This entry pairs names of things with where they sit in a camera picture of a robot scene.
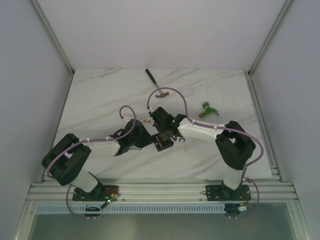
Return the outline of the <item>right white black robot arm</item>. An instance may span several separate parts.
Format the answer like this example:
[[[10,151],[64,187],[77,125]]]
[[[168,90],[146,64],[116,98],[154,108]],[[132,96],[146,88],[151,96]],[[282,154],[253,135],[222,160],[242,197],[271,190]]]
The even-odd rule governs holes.
[[[256,144],[236,121],[228,124],[209,124],[189,120],[186,115],[172,116],[164,108],[148,107],[153,126],[164,140],[182,141],[194,138],[207,143],[214,143],[222,160],[227,165],[221,193],[228,200],[239,194],[239,186],[246,164],[252,157]]]

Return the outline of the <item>black fuse box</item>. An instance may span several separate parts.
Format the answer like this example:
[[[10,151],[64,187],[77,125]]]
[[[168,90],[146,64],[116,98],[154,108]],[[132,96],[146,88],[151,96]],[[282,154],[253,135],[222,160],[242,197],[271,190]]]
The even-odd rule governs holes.
[[[152,136],[152,141],[158,152],[171,148],[174,145],[171,139],[164,139],[159,133]]]

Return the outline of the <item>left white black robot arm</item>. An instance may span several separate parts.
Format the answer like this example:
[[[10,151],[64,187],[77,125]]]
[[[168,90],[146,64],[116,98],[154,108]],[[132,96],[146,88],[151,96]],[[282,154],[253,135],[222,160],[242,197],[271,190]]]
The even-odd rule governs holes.
[[[65,135],[42,159],[46,174],[60,185],[84,191],[90,201],[102,196],[99,180],[83,170],[89,157],[117,157],[131,149],[141,150],[153,143],[152,136],[139,120],[129,119],[124,129],[106,138],[80,140],[73,133]]]

